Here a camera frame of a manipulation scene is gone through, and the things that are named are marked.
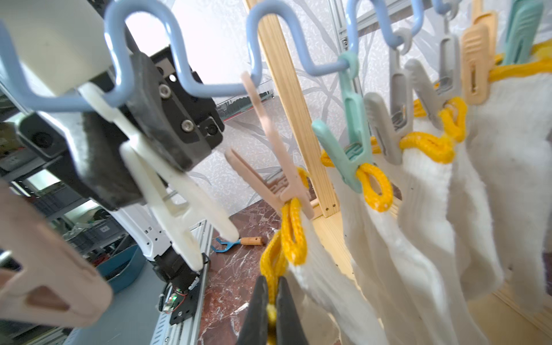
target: gray clothespin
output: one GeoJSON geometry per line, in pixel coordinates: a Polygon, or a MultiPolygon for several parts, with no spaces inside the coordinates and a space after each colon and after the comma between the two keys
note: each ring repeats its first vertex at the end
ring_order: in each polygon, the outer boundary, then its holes
{"type": "Polygon", "coordinates": [[[380,95],[369,92],[364,96],[364,106],[370,120],[376,139],[381,147],[385,159],[394,165],[402,163],[400,140],[412,131],[414,120],[414,106],[412,101],[412,85],[410,76],[400,65],[400,55],[404,55],[412,44],[412,35],[409,30],[401,28],[396,31],[405,42],[404,48],[389,49],[389,85],[390,85],[390,112],[380,95]]]}

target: black cable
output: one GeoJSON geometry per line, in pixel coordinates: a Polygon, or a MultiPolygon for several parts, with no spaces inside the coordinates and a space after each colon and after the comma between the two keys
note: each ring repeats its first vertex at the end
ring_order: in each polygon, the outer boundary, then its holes
{"type": "Polygon", "coordinates": [[[169,287],[169,285],[170,283],[165,284],[163,288],[163,292],[161,293],[161,295],[159,295],[159,305],[158,305],[159,312],[163,311],[163,306],[165,305],[165,297],[167,296],[167,288],[169,287]]]}

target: storage box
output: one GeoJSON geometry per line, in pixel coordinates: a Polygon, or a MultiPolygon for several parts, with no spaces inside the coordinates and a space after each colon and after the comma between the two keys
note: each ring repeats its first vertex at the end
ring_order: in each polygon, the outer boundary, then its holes
{"type": "Polygon", "coordinates": [[[36,155],[28,148],[20,148],[0,159],[0,168],[6,171],[13,171],[32,161],[36,155]]]}
{"type": "Polygon", "coordinates": [[[82,198],[71,187],[63,185],[33,201],[33,205],[45,216],[58,212],[82,198]]]}
{"type": "Polygon", "coordinates": [[[138,245],[134,245],[101,263],[96,270],[107,279],[116,294],[136,280],[145,262],[142,251],[138,245]]]}
{"type": "Polygon", "coordinates": [[[80,253],[86,253],[94,246],[94,241],[88,238],[84,232],[70,238],[67,242],[80,253]]]}
{"type": "Polygon", "coordinates": [[[125,229],[114,219],[108,218],[83,232],[94,243],[103,241],[116,235],[122,235],[125,229]]]}

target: screw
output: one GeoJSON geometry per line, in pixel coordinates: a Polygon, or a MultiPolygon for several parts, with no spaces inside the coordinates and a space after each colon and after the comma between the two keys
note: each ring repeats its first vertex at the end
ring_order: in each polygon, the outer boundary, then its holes
{"type": "Polygon", "coordinates": [[[190,133],[191,131],[194,130],[194,123],[191,122],[190,120],[184,120],[182,121],[182,124],[180,125],[180,127],[182,127],[182,130],[185,131],[186,133],[190,133]]]}
{"type": "Polygon", "coordinates": [[[219,132],[219,129],[216,125],[210,124],[209,127],[207,127],[207,133],[209,135],[215,135],[219,132]]]}
{"type": "Polygon", "coordinates": [[[171,88],[165,84],[159,84],[159,95],[163,99],[168,99],[171,97],[171,88]]]}

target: wooden handle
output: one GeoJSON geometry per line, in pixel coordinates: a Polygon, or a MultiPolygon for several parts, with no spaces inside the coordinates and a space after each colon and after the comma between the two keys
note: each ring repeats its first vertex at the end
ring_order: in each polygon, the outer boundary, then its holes
{"type": "Polygon", "coordinates": [[[240,244],[244,246],[262,246],[264,242],[262,237],[244,237],[240,239],[240,244]]]}

